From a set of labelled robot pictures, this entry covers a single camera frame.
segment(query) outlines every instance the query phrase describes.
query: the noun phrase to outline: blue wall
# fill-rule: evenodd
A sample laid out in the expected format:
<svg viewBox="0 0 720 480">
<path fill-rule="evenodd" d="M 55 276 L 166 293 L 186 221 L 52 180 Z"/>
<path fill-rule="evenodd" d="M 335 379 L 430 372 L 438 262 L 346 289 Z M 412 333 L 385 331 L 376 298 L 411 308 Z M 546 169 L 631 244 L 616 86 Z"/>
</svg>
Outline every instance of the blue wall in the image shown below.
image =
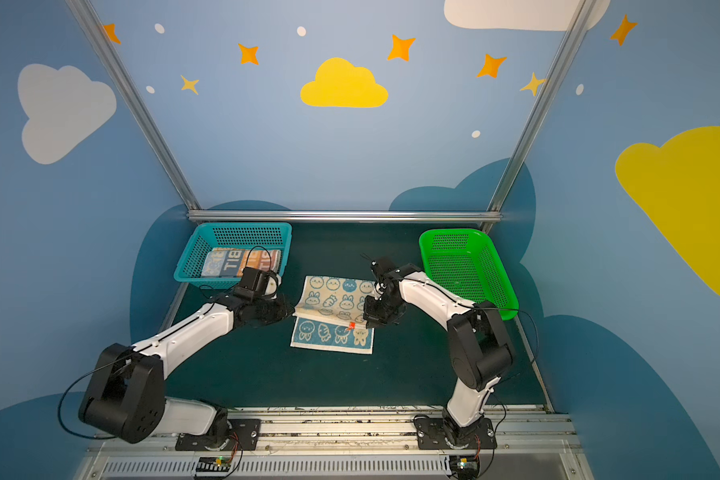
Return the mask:
<svg viewBox="0 0 720 480">
<path fill-rule="evenodd" d="M 619 46 L 610 37 L 624 14 L 638 25 Z M 543 318 L 542 374 L 599 480 L 720 478 L 720 296 L 614 171 L 633 144 L 710 125 L 720 125 L 720 0 L 613 0 L 530 153 L 535 219 L 516 184 L 491 232 L 503 256 L 514 252 L 520 303 Z M 700 172 L 714 161 L 699 158 Z"/>
<path fill-rule="evenodd" d="M 130 343 L 137 255 L 180 198 L 116 91 L 116 111 L 100 128 L 57 162 L 34 161 L 22 145 L 28 117 L 17 87 L 28 64 L 72 65 L 114 86 L 64 0 L 0 2 L 0 447 L 42 438 L 21 444 L 13 460 L 37 449 L 29 466 L 68 478 L 86 441 L 52 427 L 55 401 L 103 348 Z M 170 279 L 166 261 L 143 275 Z M 170 300 L 176 284 L 163 283 L 174 289 L 162 293 Z M 140 314 L 154 324 L 167 305 L 163 298 Z M 86 432 L 73 411 L 70 425 Z M 13 461 L 4 460 L 0 478 Z"/>
<path fill-rule="evenodd" d="M 115 48 L 205 208 L 388 210 L 411 188 L 456 187 L 511 155 L 534 102 L 521 89 L 533 72 L 544 78 L 563 36 L 460 28 L 443 0 L 94 5 L 115 25 Z M 388 60 L 393 35 L 416 38 L 407 62 Z M 259 64 L 241 64 L 238 44 L 257 46 Z M 507 58 L 496 78 L 477 78 L 486 54 Z M 334 57 L 373 72 L 386 103 L 302 102 L 302 86 Z M 182 76 L 198 81 L 197 94 L 182 90 Z"/>
</svg>

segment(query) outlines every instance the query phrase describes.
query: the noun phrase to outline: yellow star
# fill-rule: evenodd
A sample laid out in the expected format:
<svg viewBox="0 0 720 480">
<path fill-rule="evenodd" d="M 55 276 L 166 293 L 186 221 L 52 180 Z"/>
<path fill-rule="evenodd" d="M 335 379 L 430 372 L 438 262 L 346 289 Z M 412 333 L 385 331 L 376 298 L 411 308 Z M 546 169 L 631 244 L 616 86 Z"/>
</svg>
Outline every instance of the yellow star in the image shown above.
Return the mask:
<svg viewBox="0 0 720 480">
<path fill-rule="evenodd" d="M 240 64 L 244 63 L 253 63 L 254 65 L 258 65 L 259 61 L 256 60 L 256 50 L 259 50 L 259 47 L 243 47 L 241 44 L 237 44 L 238 47 L 240 47 L 240 52 L 242 52 L 242 58 L 240 58 Z"/>
<path fill-rule="evenodd" d="M 402 58 L 406 62 L 408 61 L 408 49 L 413 45 L 415 38 L 409 38 L 408 40 L 401 40 L 400 38 L 392 36 L 392 51 L 389 53 L 387 60 L 393 58 Z"/>
<path fill-rule="evenodd" d="M 528 83 L 528 85 L 522 87 L 520 89 L 520 91 L 530 90 L 530 91 L 534 92 L 534 96 L 536 96 L 536 91 L 538 90 L 539 85 L 541 85 L 542 83 L 544 83 L 546 81 L 547 81 L 546 78 L 542 78 L 541 80 L 536 78 L 536 72 L 533 72 L 532 74 L 530 74 L 530 83 Z"/>
<path fill-rule="evenodd" d="M 483 65 L 483 69 L 480 70 L 480 73 L 478 73 L 478 78 L 482 77 L 483 75 L 490 75 L 491 77 L 496 78 L 496 75 L 499 74 L 499 67 L 506 59 L 507 57 L 493 58 L 490 55 L 486 54 L 485 65 Z"/>
<path fill-rule="evenodd" d="M 120 39 L 115 35 L 115 24 L 101 25 L 104 27 L 106 36 L 110 38 L 112 42 L 120 43 Z"/>
<path fill-rule="evenodd" d="M 629 34 L 634 27 L 636 27 L 636 23 L 630 22 L 626 15 L 624 15 L 624 20 L 621 21 L 621 25 L 619 25 L 619 29 L 616 30 L 616 32 L 611 35 L 611 40 L 618 40 L 619 46 L 624 44 L 624 38 L 626 38 L 627 34 Z"/>
<path fill-rule="evenodd" d="M 195 80 L 194 82 L 190 82 L 186 78 L 184 78 L 184 75 L 181 76 L 181 79 L 184 81 L 184 86 L 181 88 L 182 90 L 191 90 L 195 92 L 195 95 L 197 95 L 197 90 L 195 90 L 195 83 L 199 82 L 200 80 Z"/>
</svg>

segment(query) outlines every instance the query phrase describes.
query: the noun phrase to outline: robotic arm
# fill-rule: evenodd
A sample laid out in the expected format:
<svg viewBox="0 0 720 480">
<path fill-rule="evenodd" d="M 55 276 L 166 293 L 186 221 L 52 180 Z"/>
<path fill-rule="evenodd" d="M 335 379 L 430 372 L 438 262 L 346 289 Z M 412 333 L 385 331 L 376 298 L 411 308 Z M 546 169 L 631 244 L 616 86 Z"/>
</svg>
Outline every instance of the robotic arm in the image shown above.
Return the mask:
<svg viewBox="0 0 720 480">
<path fill-rule="evenodd" d="M 129 443 L 185 433 L 201 447 L 222 446 L 229 437 L 226 409 L 166 398 L 165 379 L 216 338 L 253 320 L 269 325 L 292 315 L 293 307 L 277 295 L 279 283 L 277 274 L 247 267 L 231 292 L 214 296 L 168 330 L 132 346 L 107 347 L 80 404 L 80 420 Z"/>
<path fill-rule="evenodd" d="M 448 332 L 451 366 L 458 380 L 442 429 L 452 448 L 466 448 L 483 419 L 485 400 L 516 355 L 496 305 L 456 296 L 413 264 L 396 268 L 383 257 L 371 263 L 371 270 L 377 295 L 365 299 L 363 317 L 368 328 L 396 321 L 405 303 L 412 303 Z M 492 428 L 488 429 L 492 437 Z"/>
</svg>

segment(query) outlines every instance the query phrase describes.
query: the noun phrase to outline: white cloud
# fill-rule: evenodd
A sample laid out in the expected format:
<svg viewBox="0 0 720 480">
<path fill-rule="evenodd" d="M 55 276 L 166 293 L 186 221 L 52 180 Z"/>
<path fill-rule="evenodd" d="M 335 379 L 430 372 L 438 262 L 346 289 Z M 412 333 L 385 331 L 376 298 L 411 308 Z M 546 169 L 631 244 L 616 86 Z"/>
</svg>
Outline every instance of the white cloud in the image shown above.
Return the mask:
<svg viewBox="0 0 720 480">
<path fill-rule="evenodd" d="M 21 141 L 32 160 L 52 164 L 104 125 L 117 101 L 109 85 L 67 65 L 29 64 L 19 73 L 19 101 L 29 117 Z"/>
<path fill-rule="evenodd" d="M 587 28 L 597 24 L 610 0 L 596 0 Z M 445 18 L 462 28 L 565 31 L 579 0 L 445 0 Z"/>
</svg>

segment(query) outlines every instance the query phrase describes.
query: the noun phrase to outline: dark green table surface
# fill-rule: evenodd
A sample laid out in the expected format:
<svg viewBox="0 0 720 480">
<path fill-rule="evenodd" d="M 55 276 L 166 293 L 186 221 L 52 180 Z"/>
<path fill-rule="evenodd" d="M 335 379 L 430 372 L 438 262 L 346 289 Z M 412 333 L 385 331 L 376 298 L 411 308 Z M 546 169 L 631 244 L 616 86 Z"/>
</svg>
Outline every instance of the dark green table surface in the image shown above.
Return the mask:
<svg viewBox="0 0 720 480">
<path fill-rule="evenodd" d="M 421 265 L 418 238 L 431 228 L 443 227 L 294 224 L 281 292 L 295 304 L 306 275 L 373 280 L 361 254 Z M 203 292 L 190 286 L 176 319 L 188 317 L 205 302 Z M 543 404 L 518 329 L 514 321 L 505 325 L 520 353 L 506 377 L 520 374 L 496 392 L 505 403 Z M 456 375 L 445 331 L 416 307 L 408 307 L 399 325 L 376 329 L 372 355 L 292 348 L 292 332 L 290 317 L 214 340 L 171 374 L 167 394 L 245 407 L 445 405 L 453 393 Z"/>
</svg>

